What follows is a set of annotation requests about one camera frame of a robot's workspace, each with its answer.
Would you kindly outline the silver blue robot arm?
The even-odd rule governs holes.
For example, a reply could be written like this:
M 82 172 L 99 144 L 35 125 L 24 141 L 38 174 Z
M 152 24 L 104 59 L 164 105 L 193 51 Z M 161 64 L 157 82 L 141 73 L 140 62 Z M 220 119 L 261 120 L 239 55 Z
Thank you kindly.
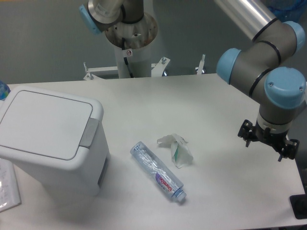
M 219 0 L 217 5 L 253 43 L 246 51 L 227 50 L 216 67 L 221 79 L 260 105 L 256 122 L 245 120 L 238 136 L 247 144 L 272 147 L 281 159 L 294 159 L 299 141 L 287 134 L 307 105 L 307 82 L 300 71 L 282 63 L 304 45 L 304 29 L 281 22 L 259 0 Z

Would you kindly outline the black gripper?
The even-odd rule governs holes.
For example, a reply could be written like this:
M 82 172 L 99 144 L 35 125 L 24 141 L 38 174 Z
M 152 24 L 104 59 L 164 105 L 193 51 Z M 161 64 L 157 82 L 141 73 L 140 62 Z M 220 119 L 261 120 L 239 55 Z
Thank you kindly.
M 248 147 L 252 141 L 259 141 L 272 147 L 280 154 L 278 161 L 281 161 L 283 158 L 294 160 L 300 142 L 297 139 L 287 139 L 287 132 L 288 131 L 276 133 L 268 127 L 262 129 L 258 122 L 253 126 L 249 120 L 245 119 L 239 129 L 238 137 L 245 141 L 246 147 Z

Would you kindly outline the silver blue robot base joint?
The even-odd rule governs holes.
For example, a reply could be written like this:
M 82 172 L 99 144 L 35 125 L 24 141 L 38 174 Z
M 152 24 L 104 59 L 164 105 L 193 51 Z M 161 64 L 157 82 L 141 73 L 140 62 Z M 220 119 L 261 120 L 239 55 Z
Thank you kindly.
M 90 32 L 98 35 L 117 23 L 136 24 L 144 17 L 142 0 L 89 0 L 79 7 Z

